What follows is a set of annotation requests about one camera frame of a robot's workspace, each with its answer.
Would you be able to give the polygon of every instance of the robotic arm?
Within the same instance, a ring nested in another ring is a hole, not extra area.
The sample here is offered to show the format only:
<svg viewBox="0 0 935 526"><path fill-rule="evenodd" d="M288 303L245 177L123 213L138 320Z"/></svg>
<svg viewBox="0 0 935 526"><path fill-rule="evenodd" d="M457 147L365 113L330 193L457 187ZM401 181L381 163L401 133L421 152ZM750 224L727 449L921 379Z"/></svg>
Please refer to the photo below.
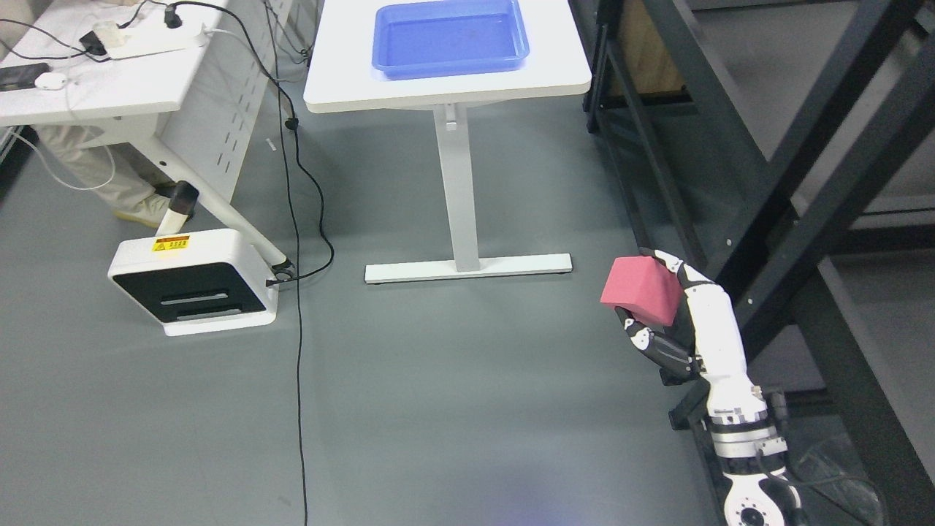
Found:
<svg viewBox="0 0 935 526"><path fill-rule="evenodd" d="M681 259L661 251L644 252L676 275L687 298L695 328L690 355L665 334L646 327L622 307L616 312L630 341L659 365L675 383L701 377L711 384L708 431L724 476L731 487L724 502L729 526L799 526L805 524L795 488L784 479L785 439L769 417L759 386L747 376L746 357L730 297Z"/></svg>

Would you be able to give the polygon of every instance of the yellow sticker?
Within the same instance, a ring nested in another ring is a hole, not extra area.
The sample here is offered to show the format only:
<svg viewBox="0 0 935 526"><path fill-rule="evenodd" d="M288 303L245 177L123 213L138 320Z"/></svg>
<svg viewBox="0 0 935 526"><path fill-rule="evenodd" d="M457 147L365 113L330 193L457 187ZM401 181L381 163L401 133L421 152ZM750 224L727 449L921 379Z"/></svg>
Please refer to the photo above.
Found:
<svg viewBox="0 0 935 526"><path fill-rule="evenodd" d="M174 238L159 238L152 244L153 252L163 252L164 250L179 250L188 248L188 238L191 236L176 236Z"/></svg>

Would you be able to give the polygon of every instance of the smartphone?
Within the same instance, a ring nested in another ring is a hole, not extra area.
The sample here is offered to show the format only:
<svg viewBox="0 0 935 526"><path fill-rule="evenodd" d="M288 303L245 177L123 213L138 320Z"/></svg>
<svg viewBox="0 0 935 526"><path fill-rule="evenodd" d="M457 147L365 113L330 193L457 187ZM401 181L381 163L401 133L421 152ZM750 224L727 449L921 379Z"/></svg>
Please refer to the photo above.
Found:
<svg viewBox="0 0 935 526"><path fill-rule="evenodd" d="M0 67L0 92L35 88L39 75L49 71L51 67L48 62Z"/></svg>

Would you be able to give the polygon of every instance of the pink foam block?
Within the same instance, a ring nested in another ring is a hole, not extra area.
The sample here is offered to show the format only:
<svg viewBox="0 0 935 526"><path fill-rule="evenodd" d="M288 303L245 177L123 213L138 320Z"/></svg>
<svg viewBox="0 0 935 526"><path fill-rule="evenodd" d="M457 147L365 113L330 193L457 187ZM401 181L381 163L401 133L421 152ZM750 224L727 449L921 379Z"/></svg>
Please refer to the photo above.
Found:
<svg viewBox="0 0 935 526"><path fill-rule="evenodd" d="M682 287L678 278L649 256L613 260L600 302L623 307L647 325L672 325L679 308Z"/></svg>

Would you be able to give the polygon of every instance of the table top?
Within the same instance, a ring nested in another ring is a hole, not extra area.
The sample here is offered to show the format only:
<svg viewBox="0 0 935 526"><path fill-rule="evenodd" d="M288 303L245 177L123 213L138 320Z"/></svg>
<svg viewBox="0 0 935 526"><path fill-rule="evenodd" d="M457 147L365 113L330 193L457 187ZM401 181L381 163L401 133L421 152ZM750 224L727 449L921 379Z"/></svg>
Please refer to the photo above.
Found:
<svg viewBox="0 0 935 526"><path fill-rule="evenodd" d="M226 6L228 0L204 0ZM95 23L130 20L137 6L114 6L96 0L55 0L34 23L62 41L80 47L78 40ZM163 6L146 4L132 27L163 23ZM216 27L220 11L180 6L183 23ZM81 56L69 60L23 60L9 54L0 66L49 62L52 71L64 73L62 90L17 90L0 93L0 126L64 124L92 119L125 117L175 111L181 108L206 47L111 60L103 64ZM14 47L26 56L67 56L74 51L30 29Z"/></svg>
<svg viewBox="0 0 935 526"><path fill-rule="evenodd" d="M413 108L551 95L579 95L591 69L568 0L519 0L529 55L513 71L388 80L371 65L380 7L423 0L333 0L325 2L305 86L316 113Z"/></svg>

